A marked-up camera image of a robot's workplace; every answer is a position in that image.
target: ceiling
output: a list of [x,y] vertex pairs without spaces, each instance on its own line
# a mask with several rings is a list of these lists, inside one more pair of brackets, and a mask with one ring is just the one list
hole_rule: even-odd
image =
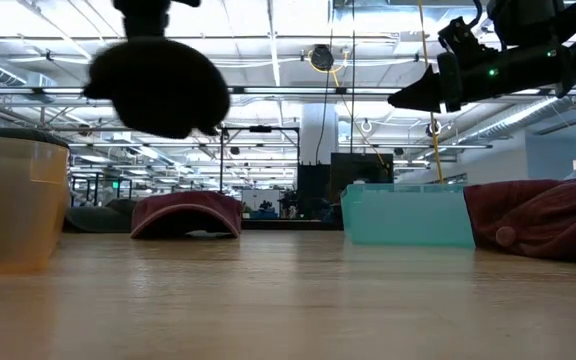
[[[122,41],[121,14],[112,7],[110,0],[38,0],[34,5],[24,5],[24,1],[30,3],[30,0],[0,0],[0,68],[15,76],[30,79],[38,73],[54,80],[53,86],[79,88],[87,81],[87,64],[94,54]],[[343,4],[343,0],[334,1]],[[175,3],[170,10],[171,23],[166,34],[210,58],[229,86],[275,89],[334,87],[333,79],[326,84],[326,74],[314,71],[307,59],[314,45],[332,43],[336,65],[340,67],[337,73],[340,86],[384,88],[381,92],[387,93],[388,88],[404,87],[416,81],[426,68],[417,0],[396,1],[396,6],[388,5],[390,2],[356,0],[354,51],[351,8],[336,8],[331,13],[330,3],[323,0],[204,0],[197,9]],[[436,31],[452,18],[472,19],[475,8],[470,0],[426,0],[423,3],[427,55],[432,63],[443,51]],[[490,29],[486,31],[489,22],[483,21],[481,25],[475,31],[480,41],[488,46],[499,46],[494,33],[490,34]],[[302,55],[305,55],[305,61],[302,61]],[[233,107],[225,125],[299,127],[303,104],[323,102],[322,95],[317,94],[277,95],[278,91],[265,91],[265,95],[233,96]],[[349,123],[351,114],[342,99],[333,96],[329,100],[333,101],[340,122]],[[534,99],[493,99],[469,104],[461,112],[440,114],[437,118],[444,125],[442,136],[447,138],[465,132],[516,103],[530,101]],[[394,109],[385,102],[383,95],[358,95],[353,118],[359,124],[371,123],[371,130],[365,134],[371,144],[429,142],[425,134],[429,114]],[[122,165],[124,169],[139,166],[141,170],[147,165],[161,166],[160,169],[146,169],[148,175],[144,177],[172,177],[180,180],[180,184],[194,179],[193,183],[205,183],[208,188],[214,187],[214,177],[219,174],[218,147],[198,147],[198,144],[216,144],[218,139],[196,134],[180,142],[184,147],[149,148],[147,153],[156,152],[150,153],[150,157],[139,151],[131,153],[126,150],[126,143],[172,141],[121,131],[123,125],[108,103],[89,102],[76,93],[55,94],[48,104],[23,96],[0,94],[0,123],[1,126],[40,124],[47,130],[57,129],[54,132],[74,144],[123,144],[92,149],[73,147],[75,153],[108,159],[91,162],[79,158],[77,163],[82,165],[94,167],[111,163]],[[64,131],[82,125],[114,131],[93,132],[88,136]],[[357,129],[353,135],[360,144],[365,142]],[[246,185],[253,181],[264,186],[292,184],[297,150],[291,141],[296,138],[288,132],[256,134],[242,131],[232,144],[273,143],[282,144],[282,147],[242,147],[238,155],[226,151],[226,158],[232,162],[232,168],[227,169],[224,177],[226,184]],[[379,151],[392,152],[392,149]],[[409,156],[411,154],[407,153],[402,158]],[[192,173],[187,174],[187,170],[180,173],[180,166]],[[121,172],[138,178],[128,170]]]

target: beanbag chair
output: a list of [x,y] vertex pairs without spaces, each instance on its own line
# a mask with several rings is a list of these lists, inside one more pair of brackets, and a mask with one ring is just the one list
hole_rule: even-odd
[[64,230],[78,233],[129,234],[134,200],[114,199],[104,207],[72,207],[66,211]]

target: red cloth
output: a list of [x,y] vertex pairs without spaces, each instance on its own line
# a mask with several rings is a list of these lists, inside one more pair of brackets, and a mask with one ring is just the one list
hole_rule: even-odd
[[242,211],[238,200],[211,191],[151,196],[135,206],[132,237],[183,237],[197,230],[238,237]]
[[478,247],[576,260],[576,180],[477,185],[464,195]]

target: white column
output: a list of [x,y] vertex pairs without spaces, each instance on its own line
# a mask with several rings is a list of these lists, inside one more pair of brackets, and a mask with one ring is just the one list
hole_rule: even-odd
[[299,160],[302,164],[330,165],[330,154],[338,151],[337,123],[339,116],[335,105],[335,103],[328,103],[327,106],[324,104],[304,104],[299,126],[301,130],[301,159]]

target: table surface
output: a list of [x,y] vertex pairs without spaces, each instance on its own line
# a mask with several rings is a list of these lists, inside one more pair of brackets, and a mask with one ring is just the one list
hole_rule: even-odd
[[576,359],[576,264],[240,240],[65,236],[0,277],[0,359]]

